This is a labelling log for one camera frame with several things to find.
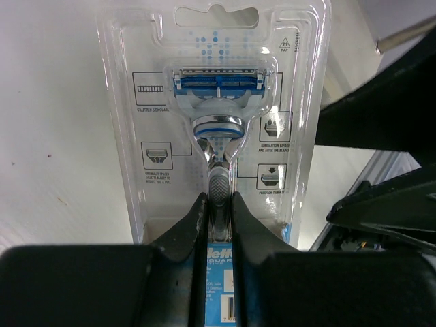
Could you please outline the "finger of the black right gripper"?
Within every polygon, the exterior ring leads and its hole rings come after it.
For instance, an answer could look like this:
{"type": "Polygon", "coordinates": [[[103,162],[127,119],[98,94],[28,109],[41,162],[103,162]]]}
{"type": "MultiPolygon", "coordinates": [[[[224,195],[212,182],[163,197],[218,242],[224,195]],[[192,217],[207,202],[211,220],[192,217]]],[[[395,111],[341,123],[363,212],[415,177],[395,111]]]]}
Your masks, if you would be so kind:
{"type": "Polygon", "coordinates": [[[425,166],[339,200],[328,223],[393,236],[435,251],[435,167],[425,166]]]}
{"type": "Polygon", "coordinates": [[[321,110],[320,146],[435,151],[435,34],[321,110]]]}

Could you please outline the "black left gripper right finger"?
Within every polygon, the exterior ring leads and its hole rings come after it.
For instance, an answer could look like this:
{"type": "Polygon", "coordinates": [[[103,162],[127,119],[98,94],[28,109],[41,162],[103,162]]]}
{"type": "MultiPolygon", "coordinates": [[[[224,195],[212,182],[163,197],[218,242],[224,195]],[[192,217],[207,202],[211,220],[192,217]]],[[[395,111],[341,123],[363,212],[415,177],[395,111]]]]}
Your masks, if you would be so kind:
{"type": "Polygon", "coordinates": [[[235,193],[238,326],[434,326],[435,269],[413,251],[310,251],[285,244],[235,193]]]}

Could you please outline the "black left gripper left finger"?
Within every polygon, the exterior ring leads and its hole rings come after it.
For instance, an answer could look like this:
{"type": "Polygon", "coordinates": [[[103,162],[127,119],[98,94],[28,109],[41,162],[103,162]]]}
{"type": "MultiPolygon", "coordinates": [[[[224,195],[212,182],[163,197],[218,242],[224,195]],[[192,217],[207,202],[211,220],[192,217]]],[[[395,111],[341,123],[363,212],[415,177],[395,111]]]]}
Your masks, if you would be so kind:
{"type": "Polygon", "coordinates": [[[27,245],[1,255],[2,326],[203,326],[208,200],[148,245],[27,245]]]}

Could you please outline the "clear blue razor blister pack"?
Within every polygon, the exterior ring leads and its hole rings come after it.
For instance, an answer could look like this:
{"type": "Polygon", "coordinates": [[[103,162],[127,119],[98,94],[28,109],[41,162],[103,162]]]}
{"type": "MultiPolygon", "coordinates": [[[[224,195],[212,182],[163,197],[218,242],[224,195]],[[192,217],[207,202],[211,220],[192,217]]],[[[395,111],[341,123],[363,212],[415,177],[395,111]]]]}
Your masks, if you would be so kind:
{"type": "Polygon", "coordinates": [[[97,32],[132,239],[177,249],[204,206],[207,326],[235,326],[231,207],[295,245],[329,1],[102,1],[97,32]]]}

